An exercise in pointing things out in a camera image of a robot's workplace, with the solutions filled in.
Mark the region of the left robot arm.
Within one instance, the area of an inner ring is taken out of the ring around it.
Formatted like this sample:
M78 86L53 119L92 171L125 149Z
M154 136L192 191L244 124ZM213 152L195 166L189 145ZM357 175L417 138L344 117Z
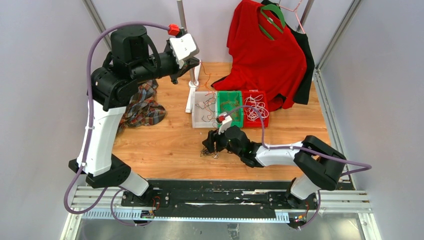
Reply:
M164 51L158 52L148 36L149 26L141 21L121 23L92 44L86 62L88 117L83 146L68 164L77 175L85 174L92 188L123 188L142 207L153 201L148 181L112 153L119 123L140 85L163 77L177 84L200 63L199 47L185 29L155 24L169 35Z

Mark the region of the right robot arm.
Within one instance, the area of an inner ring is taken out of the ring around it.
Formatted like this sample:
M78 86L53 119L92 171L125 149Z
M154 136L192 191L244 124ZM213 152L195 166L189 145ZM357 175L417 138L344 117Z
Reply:
M226 150L251 168L297 166L302 175L291 181L284 195L294 209L319 190L335 190L345 168L345 156L313 135L292 144L265 145L251 141L239 127L231 126L224 131L210 130L202 145L207 154Z

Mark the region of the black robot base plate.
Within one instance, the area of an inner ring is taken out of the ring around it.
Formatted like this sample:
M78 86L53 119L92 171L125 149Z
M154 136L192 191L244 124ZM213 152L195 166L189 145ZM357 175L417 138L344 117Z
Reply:
M143 196L124 191L123 207L154 210L158 217L271 219L277 210L311 214L316 194L303 203L285 202L289 181L164 180L149 181Z

